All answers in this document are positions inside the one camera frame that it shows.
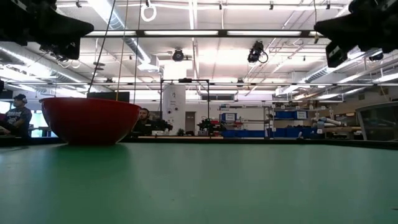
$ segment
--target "man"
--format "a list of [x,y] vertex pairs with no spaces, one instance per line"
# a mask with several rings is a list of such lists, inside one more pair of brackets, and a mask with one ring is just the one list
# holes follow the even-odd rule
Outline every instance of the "man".
[[133,135],[148,136],[152,134],[155,128],[155,122],[149,119],[149,110],[147,108],[141,108],[139,110],[139,121],[135,125]]
[[26,108],[26,96],[19,94],[14,97],[14,109],[6,113],[4,120],[0,121],[0,126],[5,128],[5,134],[11,134],[18,137],[29,137],[29,123],[32,119],[30,109]]

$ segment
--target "table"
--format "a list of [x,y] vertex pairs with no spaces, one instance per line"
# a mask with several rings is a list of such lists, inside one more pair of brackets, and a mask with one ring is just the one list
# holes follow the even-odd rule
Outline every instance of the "table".
[[0,223],[396,224],[397,161],[316,144],[0,148]]

